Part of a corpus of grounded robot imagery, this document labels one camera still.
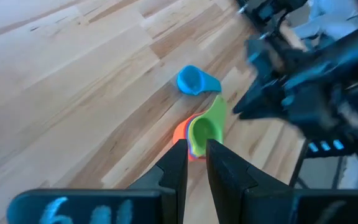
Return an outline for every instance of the blue cup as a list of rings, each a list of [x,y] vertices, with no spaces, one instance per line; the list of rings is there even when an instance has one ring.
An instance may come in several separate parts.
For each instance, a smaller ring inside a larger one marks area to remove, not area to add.
[[[219,80],[193,65],[186,66],[178,73],[177,84],[180,91],[189,95],[196,96],[204,91],[222,92]]]

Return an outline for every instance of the blue light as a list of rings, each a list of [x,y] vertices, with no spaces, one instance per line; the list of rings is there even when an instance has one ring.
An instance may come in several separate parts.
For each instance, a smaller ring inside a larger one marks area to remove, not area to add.
[[[313,152],[318,152],[318,148],[316,147],[316,145],[312,142],[309,143],[309,148],[313,151]]]
[[[326,141],[321,141],[320,144],[325,151],[329,151],[331,149],[331,147],[327,144]]]
[[[340,140],[335,140],[335,141],[334,141],[334,146],[335,146],[335,148],[338,149],[338,150],[344,149],[344,146],[343,146],[343,144],[340,142]]]

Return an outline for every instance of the wooden floor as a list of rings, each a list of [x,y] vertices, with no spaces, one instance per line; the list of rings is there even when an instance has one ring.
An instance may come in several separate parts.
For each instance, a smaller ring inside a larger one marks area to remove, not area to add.
[[[214,95],[186,96],[193,64],[221,80],[224,144],[288,182],[303,142],[277,120],[230,109],[254,79],[253,34],[233,0],[0,0],[0,223],[39,187],[125,188]],[[189,163],[185,223],[217,223],[204,162]]]

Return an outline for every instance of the orange cup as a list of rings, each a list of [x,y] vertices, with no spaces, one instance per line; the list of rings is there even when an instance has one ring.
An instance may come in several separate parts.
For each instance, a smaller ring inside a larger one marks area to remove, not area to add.
[[[173,132],[173,137],[172,137],[172,142],[175,144],[177,141],[179,141],[180,139],[186,139],[186,128],[189,126],[189,122],[191,122],[193,120],[193,118],[199,116],[203,114],[203,112],[201,113],[196,113],[191,115],[189,118],[187,118],[186,120],[182,121],[177,128],[175,128],[174,132]],[[190,148],[187,150],[188,153],[188,159],[189,161],[194,161],[197,158],[195,156],[193,156],[190,153]]]

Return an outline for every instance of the cable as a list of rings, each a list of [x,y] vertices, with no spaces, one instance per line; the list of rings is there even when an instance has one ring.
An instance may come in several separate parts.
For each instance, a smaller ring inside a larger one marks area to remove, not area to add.
[[[338,189],[339,176],[341,175],[342,164],[343,164],[343,156],[339,157],[338,159],[338,165],[336,167],[335,176],[331,189]]]
[[[280,32],[280,26],[281,24],[284,22],[285,17],[289,14],[289,12],[284,12],[284,14],[279,18],[278,23],[276,25],[276,28],[274,30],[274,32],[277,34],[278,32]]]
[[[310,187],[305,183],[302,178],[298,177],[296,182],[302,187],[302,189],[310,189]]]

